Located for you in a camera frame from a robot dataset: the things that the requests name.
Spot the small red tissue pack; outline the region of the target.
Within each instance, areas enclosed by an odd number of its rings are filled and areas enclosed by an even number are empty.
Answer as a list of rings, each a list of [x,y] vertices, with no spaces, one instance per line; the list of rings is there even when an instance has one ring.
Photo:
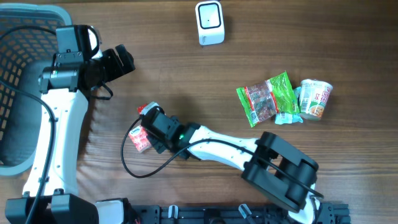
[[[142,153],[152,147],[150,141],[147,138],[148,134],[142,126],[137,126],[130,130],[128,136],[139,153]]]

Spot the green gummy candy bag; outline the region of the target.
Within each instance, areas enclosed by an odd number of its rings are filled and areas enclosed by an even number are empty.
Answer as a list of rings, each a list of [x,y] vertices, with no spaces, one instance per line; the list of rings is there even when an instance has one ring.
[[[239,87],[236,92],[252,128],[281,112],[297,113],[296,97],[287,72],[253,86]]]

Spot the teal snack packet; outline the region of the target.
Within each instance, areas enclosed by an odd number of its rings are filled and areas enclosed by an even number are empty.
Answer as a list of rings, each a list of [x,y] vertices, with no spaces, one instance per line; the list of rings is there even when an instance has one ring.
[[[291,114],[286,112],[281,112],[276,114],[275,124],[292,124],[292,123],[303,123],[303,119],[300,116],[300,106],[299,106],[299,96],[301,92],[301,87],[297,87],[293,90],[296,100],[294,101],[295,111],[297,113]]]

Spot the cup noodles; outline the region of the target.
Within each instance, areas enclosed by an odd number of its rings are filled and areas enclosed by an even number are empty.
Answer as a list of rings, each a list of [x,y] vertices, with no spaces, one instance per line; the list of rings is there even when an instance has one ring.
[[[303,119],[321,120],[332,90],[332,85],[327,82],[312,79],[302,80],[299,95],[300,116]]]

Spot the red chocolate wafer bar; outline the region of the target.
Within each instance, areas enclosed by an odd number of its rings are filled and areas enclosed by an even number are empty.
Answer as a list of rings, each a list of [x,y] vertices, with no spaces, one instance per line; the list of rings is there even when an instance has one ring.
[[[138,107],[138,108],[137,108],[137,112],[138,112],[139,114],[142,114],[142,111],[143,111],[143,109],[144,109],[146,106],[147,106],[147,104],[144,104],[144,105]]]

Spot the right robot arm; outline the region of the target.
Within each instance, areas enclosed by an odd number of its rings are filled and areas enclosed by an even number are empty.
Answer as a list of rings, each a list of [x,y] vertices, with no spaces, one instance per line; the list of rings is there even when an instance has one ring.
[[[241,177],[299,223],[316,223],[321,193],[315,190],[318,164],[302,151],[264,132],[259,138],[236,138],[198,123],[182,124],[158,106],[146,106],[141,125],[156,151],[174,157],[216,161],[242,172]]]

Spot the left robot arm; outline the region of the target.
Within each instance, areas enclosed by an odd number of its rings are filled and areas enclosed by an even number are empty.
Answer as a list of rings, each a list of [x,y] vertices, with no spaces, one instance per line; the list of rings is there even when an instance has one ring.
[[[40,96],[19,91],[42,106],[34,162],[21,198],[6,202],[10,223],[99,223],[96,205],[78,196],[76,160],[91,92],[135,70],[125,46],[100,51],[88,25],[52,32],[58,51],[39,77]]]

